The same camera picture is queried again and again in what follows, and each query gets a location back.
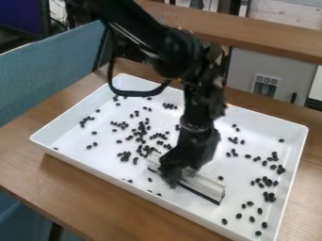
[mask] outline small black object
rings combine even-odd
[[[223,224],[223,225],[227,225],[227,223],[228,223],[228,221],[227,221],[227,219],[226,219],[226,218],[223,218],[223,219],[221,220],[221,222],[222,222],[222,224]]]
[[[150,169],[150,168],[148,168],[148,170],[149,170],[150,172],[152,172],[152,173],[156,173],[156,170],[153,170],[153,169]]]
[[[267,229],[267,227],[268,227],[268,224],[266,222],[262,222],[262,228]]]
[[[250,216],[250,222],[255,222],[255,217]]]

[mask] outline black bean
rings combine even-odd
[[[266,222],[262,222],[262,228],[267,229],[267,227],[268,227],[268,224]]]
[[[223,218],[223,219],[221,220],[221,222],[222,222],[222,224],[223,224],[223,225],[227,225],[227,223],[228,223],[228,221],[227,221],[227,219],[226,219],[226,218]]]
[[[255,222],[255,217],[250,216],[250,222]]]
[[[276,197],[270,197],[270,198],[269,198],[269,200],[270,200],[271,202],[275,202]]]

